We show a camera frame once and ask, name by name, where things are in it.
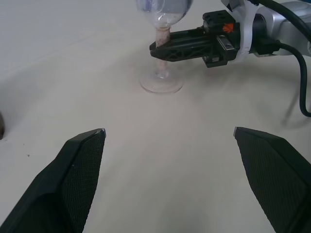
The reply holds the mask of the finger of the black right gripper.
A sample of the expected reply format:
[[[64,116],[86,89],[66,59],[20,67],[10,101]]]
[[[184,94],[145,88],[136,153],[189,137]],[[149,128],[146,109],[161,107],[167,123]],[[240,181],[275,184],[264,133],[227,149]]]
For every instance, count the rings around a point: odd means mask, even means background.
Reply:
[[[203,26],[195,29],[172,32],[171,41],[205,41],[206,31]]]
[[[210,56],[213,53],[213,44],[209,37],[182,37],[172,38],[165,44],[157,47],[156,43],[149,46],[150,55],[159,60],[178,62],[194,58]]]

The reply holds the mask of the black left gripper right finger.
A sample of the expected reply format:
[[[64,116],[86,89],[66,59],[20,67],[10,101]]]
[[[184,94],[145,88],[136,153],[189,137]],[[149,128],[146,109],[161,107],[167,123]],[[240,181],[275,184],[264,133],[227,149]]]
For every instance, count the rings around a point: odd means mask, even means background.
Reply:
[[[249,185],[276,233],[311,233],[311,164],[284,138],[236,127]]]

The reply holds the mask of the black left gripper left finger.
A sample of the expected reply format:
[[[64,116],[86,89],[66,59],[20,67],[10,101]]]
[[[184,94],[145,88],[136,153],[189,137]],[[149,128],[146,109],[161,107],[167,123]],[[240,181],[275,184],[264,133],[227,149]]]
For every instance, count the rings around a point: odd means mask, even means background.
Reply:
[[[69,139],[31,182],[0,233],[82,233],[98,185],[104,128]]]

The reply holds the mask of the clear wine glass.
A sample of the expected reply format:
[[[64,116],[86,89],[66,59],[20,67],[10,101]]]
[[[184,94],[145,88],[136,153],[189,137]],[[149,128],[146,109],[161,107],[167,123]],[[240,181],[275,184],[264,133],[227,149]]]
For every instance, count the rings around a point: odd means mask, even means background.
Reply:
[[[193,0],[136,0],[137,9],[155,28],[155,46],[164,45],[171,38],[170,28],[189,11]],[[150,93],[168,94],[179,91],[183,79],[171,69],[167,61],[156,59],[154,68],[140,79],[140,85]]]

